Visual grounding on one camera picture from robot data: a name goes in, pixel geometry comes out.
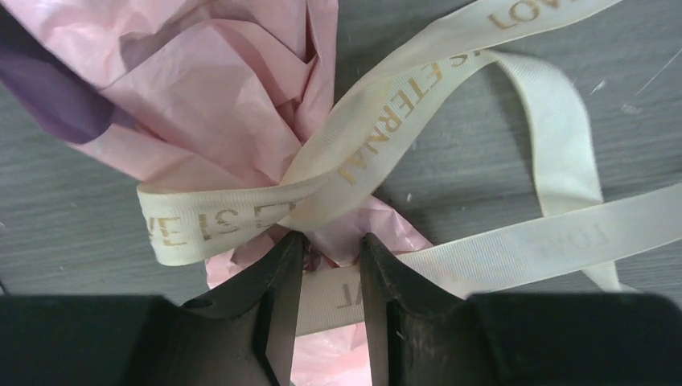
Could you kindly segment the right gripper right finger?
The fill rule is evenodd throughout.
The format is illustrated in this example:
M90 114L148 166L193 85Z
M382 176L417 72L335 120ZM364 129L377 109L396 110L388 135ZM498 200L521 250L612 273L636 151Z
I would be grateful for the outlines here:
M399 261L372 233L359 251L374 385L501 383L472 304Z

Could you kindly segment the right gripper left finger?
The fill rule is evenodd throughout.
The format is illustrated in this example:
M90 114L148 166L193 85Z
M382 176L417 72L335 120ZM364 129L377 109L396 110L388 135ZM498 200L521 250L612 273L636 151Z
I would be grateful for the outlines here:
M175 306L150 303L124 385L287 385L305 237L290 232L260 260Z

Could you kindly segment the cream printed ribbon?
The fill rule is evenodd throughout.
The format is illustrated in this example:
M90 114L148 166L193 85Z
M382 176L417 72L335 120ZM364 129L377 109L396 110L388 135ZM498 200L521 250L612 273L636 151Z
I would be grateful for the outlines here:
M498 64L524 106L544 216L415 253L401 262L465 297L630 257L681 238L681 187L604 203L590 120L556 67L495 46L565 27L608 1L477 1L431 23L363 76L275 187L173 192L138 187L159 263L189 265L268 226L303 232L357 207L387 177L445 99Z

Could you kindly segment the pink flower bouquet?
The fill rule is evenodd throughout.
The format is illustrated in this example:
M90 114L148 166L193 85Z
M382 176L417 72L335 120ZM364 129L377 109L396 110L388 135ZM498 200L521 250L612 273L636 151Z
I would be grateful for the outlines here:
M1 82L42 128L159 188L279 184L331 110L338 1L1 1L46 59L1 54ZM360 233L428 241L369 197L313 232L345 264ZM297 338L294 383L370 385L363 323Z

